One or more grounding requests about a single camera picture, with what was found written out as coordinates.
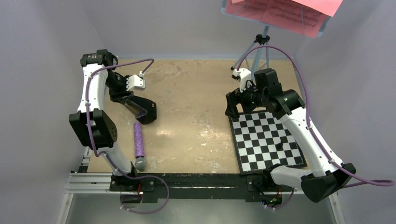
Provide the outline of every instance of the checkered board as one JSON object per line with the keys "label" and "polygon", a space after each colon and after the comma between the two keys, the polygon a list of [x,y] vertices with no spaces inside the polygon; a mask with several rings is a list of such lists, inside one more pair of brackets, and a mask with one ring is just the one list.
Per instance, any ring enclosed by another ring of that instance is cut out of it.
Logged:
{"label": "checkered board", "polygon": [[229,120],[240,174],[261,173],[277,163],[294,168],[307,166],[296,140],[271,113],[241,113],[238,121]]}

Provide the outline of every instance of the white wall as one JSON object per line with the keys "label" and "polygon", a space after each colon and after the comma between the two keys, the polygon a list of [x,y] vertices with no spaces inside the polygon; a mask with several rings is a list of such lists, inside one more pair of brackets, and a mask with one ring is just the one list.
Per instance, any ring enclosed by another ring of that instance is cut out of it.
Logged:
{"label": "white wall", "polygon": [[83,153],[79,59],[103,45],[79,0],[2,0],[0,29],[0,223],[55,223]]}
{"label": "white wall", "polygon": [[[312,120],[344,162],[372,179],[396,180],[395,8],[393,0],[344,0],[324,35],[296,56]],[[395,191],[339,191],[347,223],[395,223]]]}
{"label": "white wall", "polygon": [[[100,39],[121,57],[238,58],[264,26],[223,15],[222,0],[82,0]],[[294,55],[303,36],[270,28]],[[271,51],[272,58],[284,58]]]}

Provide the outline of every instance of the tan tabletop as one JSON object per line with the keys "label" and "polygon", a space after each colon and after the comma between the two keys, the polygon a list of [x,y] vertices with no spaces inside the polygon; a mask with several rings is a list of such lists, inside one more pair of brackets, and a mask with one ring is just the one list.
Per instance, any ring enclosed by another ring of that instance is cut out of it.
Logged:
{"label": "tan tabletop", "polygon": [[[143,125],[150,173],[239,173],[228,117],[226,94],[239,86],[231,78],[234,60],[156,60],[145,74],[146,90],[135,95],[157,103],[157,120]],[[117,68],[138,74],[145,63]],[[271,61],[283,90],[299,87],[289,61]],[[108,97],[105,112],[118,130],[124,154],[134,157],[134,115]],[[88,172],[111,172],[102,158],[92,157]]]}

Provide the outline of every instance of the purple cylinder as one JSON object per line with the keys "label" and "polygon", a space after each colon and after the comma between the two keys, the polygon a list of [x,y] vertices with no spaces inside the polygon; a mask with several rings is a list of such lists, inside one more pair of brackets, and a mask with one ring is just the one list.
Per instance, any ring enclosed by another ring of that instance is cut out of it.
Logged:
{"label": "purple cylinder", "polygon": [[143,135],[141,133],[141,123],[134,123],[135,157],[144,157]]}

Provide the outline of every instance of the purple glitter tube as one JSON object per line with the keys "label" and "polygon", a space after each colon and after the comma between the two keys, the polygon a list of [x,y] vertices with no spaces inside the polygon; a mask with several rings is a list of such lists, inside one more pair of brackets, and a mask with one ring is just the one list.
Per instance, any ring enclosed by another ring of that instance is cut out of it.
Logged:
{"label": "purple glitter tube", "polygon": [[135,167],[142,171],[146,168],[146,159],[144,158],[143,135],[141,133],[141,123],[134,123],[134,141],[135,141]]}

